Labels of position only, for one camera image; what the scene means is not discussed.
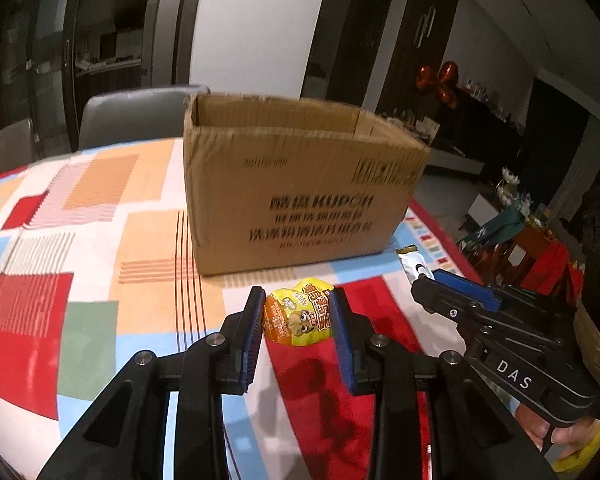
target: yellow snack package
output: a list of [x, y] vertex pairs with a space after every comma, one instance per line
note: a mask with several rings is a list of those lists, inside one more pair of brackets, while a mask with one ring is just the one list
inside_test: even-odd
[[278, 288], [264, 305], [264, 333], [276, 343], [307, 346], [331, 337], [330, 285], [304, 278], [294, 288]]

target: cardboard box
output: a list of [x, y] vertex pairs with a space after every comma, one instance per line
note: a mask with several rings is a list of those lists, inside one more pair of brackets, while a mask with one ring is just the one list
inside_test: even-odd
[[378, 253], [429, 149], [343, 104], [197, 95], [184, 121], [187, 208], [200, 274]]

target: metal bolt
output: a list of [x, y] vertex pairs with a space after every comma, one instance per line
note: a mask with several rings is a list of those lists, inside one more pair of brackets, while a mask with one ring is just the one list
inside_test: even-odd
[[144, 366], [145, 364], [149, 364], [151, 359], [154, 356], [148, 350], [141, 350], [136, 355], [134, 355], [134, 362], [139, 366]]
[[219, 332], [213, 332], [206, 336], [206, 344], [209, 346], [220, 346], [225, 342], [225, 337]]
[[373, 346], [377, 346], [378, 348], [382, 348], [389, 344], [389, 338], [384, 334], [373, 334], [370, 341]]
[[450, 365], [457, 365], [462, 360], [462, 356], [455, 350], [445, 350], [442, 352], [441, 357], [444, 359], [445, 363]]

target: tablecloth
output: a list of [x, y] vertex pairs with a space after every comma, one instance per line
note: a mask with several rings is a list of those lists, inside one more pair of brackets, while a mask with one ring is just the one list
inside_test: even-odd
[[[381, 254], [204, 278], [182, 159], [182, 140], [163, 139], [0, 176], [0, 453], [27, 479], [136, 351], [183, 351], [241, 310], [252, 285], [270, 292], [305, 276], [346, 284], [378, 332], [432, 355], [464, 351], [452, 322], [413, 301], [392, 250], [416, 243], [432, 268], [475, 277], [415, 202]], [[263, 343], [248, 394], [222, 402], [232, 478], [365, 477], [373, 400], [345, 391], [332, 342]]]

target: gray chair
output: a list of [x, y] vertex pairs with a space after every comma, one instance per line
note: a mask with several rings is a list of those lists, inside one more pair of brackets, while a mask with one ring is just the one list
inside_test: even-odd
[[0, 173], [15, 170], [36, 160], [33, 123], [23, 119], [0, 130]]
[[97, 95], [84, 107], [78, 148], [181, 137], [185, 100], [204, 85], [143, 88]]

